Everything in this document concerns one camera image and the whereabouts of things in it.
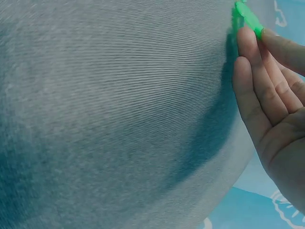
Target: gray knit fabric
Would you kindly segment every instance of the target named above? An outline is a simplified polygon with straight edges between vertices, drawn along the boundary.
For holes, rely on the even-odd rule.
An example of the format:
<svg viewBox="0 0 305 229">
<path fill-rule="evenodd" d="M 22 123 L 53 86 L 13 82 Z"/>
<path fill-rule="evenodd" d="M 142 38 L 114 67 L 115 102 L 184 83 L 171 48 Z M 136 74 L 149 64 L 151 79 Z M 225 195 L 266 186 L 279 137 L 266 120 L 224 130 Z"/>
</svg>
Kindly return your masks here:
<svg viewBox="0 0 305 229">
<path fill-rule="evenodd" d="M 273 24 L 273 1 L 252 3 Z M 232 0 L 0 0 L 0 228 L 195 228 L 253 147 Z"/>
</svg>

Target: ribbed texture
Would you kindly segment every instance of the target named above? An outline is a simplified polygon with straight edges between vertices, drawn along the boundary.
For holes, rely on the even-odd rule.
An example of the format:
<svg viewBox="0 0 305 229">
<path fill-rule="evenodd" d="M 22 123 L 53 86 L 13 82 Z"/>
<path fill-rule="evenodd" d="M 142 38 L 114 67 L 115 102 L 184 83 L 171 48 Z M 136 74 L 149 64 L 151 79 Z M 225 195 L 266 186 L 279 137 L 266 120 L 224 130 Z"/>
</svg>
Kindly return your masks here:
<svg viewBox="0 0 305 229">
<path fill-rule="evenodd" d="M 0 1 L 0 228 L 178 228 L 207 200 L 203 220 L 251 153 L 232 6 Z"/>
</svg>

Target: green object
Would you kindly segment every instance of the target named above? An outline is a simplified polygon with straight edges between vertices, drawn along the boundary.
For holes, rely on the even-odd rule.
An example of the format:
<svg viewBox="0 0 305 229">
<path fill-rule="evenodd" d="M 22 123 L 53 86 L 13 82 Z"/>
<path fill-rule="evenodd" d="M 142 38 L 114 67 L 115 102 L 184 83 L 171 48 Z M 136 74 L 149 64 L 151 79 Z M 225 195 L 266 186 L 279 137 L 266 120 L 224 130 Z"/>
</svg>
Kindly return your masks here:
<svg viewBox="0 0 305 229">
<path fill-rule="evenodd" d="M 254 13 L 241 1 L 235 3 L 235 8 L 243 16 L 248 26 L 255 32 L 257 38 L 261 39 L 263 26 Z"/>
</svg>

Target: hand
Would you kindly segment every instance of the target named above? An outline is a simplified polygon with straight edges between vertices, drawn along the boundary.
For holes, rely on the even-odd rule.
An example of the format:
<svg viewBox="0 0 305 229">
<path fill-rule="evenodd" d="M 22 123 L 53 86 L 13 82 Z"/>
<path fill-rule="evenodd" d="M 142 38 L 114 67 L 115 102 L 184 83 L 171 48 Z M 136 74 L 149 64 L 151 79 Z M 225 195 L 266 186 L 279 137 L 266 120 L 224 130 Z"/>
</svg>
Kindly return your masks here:
<svg viewBox="0 0 305 229">
<path fill-rule="evenodd" d="M 305 47 L 244 27 L 233 88 L 262 165 L 282 194 L 305 213 Z"/>
</svg>

